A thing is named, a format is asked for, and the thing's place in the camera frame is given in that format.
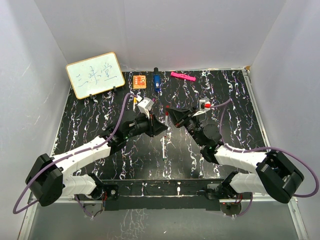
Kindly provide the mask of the white pen with red tip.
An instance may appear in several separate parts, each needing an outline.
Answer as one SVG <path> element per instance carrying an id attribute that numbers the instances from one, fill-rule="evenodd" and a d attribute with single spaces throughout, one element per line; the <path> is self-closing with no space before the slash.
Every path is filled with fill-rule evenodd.
<path id="1" fill-rule="evenodd" d="M 165 135 L 164 137 L 167 137 L 167 132 L 168 132 L 168 116 L 165 115 L 165 125 L 166 125 L 166 130 L 165 130 Z"/>

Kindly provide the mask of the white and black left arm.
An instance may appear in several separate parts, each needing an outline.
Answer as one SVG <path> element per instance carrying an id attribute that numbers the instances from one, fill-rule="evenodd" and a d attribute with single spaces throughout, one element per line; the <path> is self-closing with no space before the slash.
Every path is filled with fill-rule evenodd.
<path id="1" fill-rule="evenodd" d="M 154 114 L 143 113 L 110 125 L 93 140 L 66 153 L 40 155 L 33 164 L 25 183 L 42 207 L 49 206 L 61 196 L 87 195 L 93 200 L 103 195 L 103 183 L 94 174 L 74 176 L 77 170 L 114 155 L 123 149 L 128 139 L 142 134 L 153 138 L 167 130 Z"/>

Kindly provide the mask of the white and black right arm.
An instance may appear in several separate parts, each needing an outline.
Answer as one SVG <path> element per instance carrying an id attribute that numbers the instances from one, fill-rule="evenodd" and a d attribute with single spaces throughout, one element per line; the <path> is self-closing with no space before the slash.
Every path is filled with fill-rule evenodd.
<path id="1" fill-rule="evenodd" d="M 245 170 L 233 171 L 214 190 L 212 195 L 235 198 L 242 193 L 268 194 L 287 204 L 304 180 L 304 175 L 280 150 L 248 151 L 223 144 L 216 124 L 203 125 L 196 109 L 166 108 L 173 125 L 184 127 L 200 146 L 202 157 L 209 163 Z"/>

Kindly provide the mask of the white pen with yellow tip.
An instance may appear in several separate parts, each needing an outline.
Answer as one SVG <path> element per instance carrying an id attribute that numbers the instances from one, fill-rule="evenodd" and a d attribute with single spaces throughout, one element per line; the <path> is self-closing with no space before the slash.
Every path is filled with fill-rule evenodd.
<path id="1" fill-rule="evenodd" d="M 134 98 L 133 98 L 133 111 L 136 110 L 137 104 L 138 104 L 138 100 L 137 100 L 136 97 L 134 97 Z"/>

